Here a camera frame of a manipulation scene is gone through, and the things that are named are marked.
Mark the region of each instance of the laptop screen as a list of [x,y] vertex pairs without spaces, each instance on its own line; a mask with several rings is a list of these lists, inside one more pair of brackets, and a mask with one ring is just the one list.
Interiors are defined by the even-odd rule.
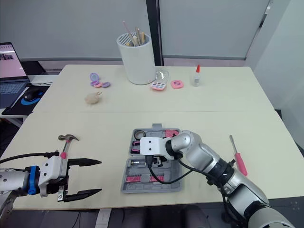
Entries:
[[0,44],[0,80],[27,78],[12,44]]

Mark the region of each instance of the screwdriver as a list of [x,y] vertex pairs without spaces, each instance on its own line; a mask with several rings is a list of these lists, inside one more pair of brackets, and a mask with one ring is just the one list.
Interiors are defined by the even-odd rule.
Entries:
[[232,146],[233,146],[233,149],[234,149],[235,158],[236,158],[236,160],[237,160],[237,167],[238,167],[238,170],[240,170],[240,172],[241,172],[242,174],[244,174],[245,176],[247,176],[248,173],[247,173],[247,170],[246,170],[246,166],[245,166],[244,161],[243,161],[243,159],[242,159],[242,157],[241,157],[241,154],[238,153],[238,151],[237,151],[237,148],[236,148],[236,146],[235,146],[235,144],[234,144],[234,140],[233,140],[233,138],[232,138],[232,135],[230,135],[229,138],[230,138],[230,141],[231,141]]

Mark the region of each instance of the fluffy keychain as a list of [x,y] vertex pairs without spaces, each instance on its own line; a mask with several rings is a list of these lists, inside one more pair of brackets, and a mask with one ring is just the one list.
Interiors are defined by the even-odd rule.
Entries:
[[97,93],[93,93],[93,94],[88,94],[85,97],[85,102],[88,103],[89,105],[93,105],[98,103],[99,101],[99,95],[101,94],[101,92],[97,92]]

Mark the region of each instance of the tool handle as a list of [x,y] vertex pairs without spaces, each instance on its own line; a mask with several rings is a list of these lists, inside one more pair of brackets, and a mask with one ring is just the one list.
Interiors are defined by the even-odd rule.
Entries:
[[244,161],[241,157],[241,154],[240,153],[236,153],[235,154],[235,157],[236,157],[236,160],[237,160],[237,167],[238,167],[238,170],[240,170],[240,172],[242,174],[244,174],[245,176],[247,176],[247,170],[246,170],[246,166],[244,164]]
[[65,159],[67,157],[66,155],[67,155],[66,152],[61,152],[60,157],[63,158],[63,159]]

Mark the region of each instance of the gray toolbox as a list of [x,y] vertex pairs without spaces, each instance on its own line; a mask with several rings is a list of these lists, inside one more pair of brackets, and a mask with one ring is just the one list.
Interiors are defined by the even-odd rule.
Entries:
[[[150,192],[175,192],[182,188],[182,179],[172,184],[161,184],[150,174],[145,164],[145,156],[139,154],[139,143],[141,137],[168,137],[179,129],[162,128],[161,124],[153,124],[153,128],[134,129],[132,132],[129,155],[124,169],[121,191],[123,193],[150,193]],[[181,176],[181,165],[177,160],[162,162],[163,166],[152,165],[156,176],[165,182],[175,180]]]

